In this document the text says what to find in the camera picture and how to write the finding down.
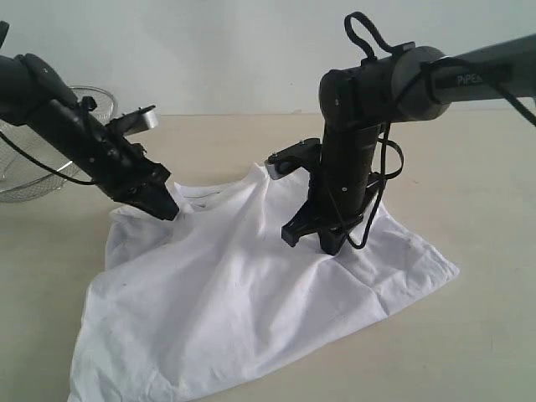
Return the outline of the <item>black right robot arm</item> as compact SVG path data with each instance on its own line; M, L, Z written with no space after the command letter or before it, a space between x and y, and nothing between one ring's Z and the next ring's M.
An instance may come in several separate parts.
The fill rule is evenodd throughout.
M322 138L308 138L266 160L271 178L298 168L309 172L306 202L281 230L288 245L317 234L322 250L336 255L351 231L370 228L386 183L385 158L394 123L431 121L449 105L504 99L525 119L534 115L522 98L535 95L535 38L527 36L455 57L430 46L396 47L389 57L366 59L358 67L331 70L319 85Z

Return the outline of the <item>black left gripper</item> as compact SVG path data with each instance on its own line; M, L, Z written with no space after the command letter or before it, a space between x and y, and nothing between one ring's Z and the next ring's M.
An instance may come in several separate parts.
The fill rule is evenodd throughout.
M90 183L117 203L160 220L174 220L179 207L166 189L171 173L146 157L139 143L109 133L91 133L87 143Z

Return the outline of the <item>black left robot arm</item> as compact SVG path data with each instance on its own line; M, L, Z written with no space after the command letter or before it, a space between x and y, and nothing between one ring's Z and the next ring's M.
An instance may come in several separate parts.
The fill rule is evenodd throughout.
M154 106L100 123L91 96L78 98L58 73L35 54L1 58L1 119L28 126L88 175L117 203L130 205L160 220L173 220L179 207L166 187L171 173L146 156L127 136L157 126Z

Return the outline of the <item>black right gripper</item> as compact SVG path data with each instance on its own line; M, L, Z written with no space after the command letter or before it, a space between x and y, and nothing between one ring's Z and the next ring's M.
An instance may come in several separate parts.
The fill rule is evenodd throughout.
M295 247L303 236L318 234L321 250L336 255L347 240L348 230L363 222L365 209L377 193L377 173L359 182L342 185L317 169L311 174L306 207L281 227L281 238Z

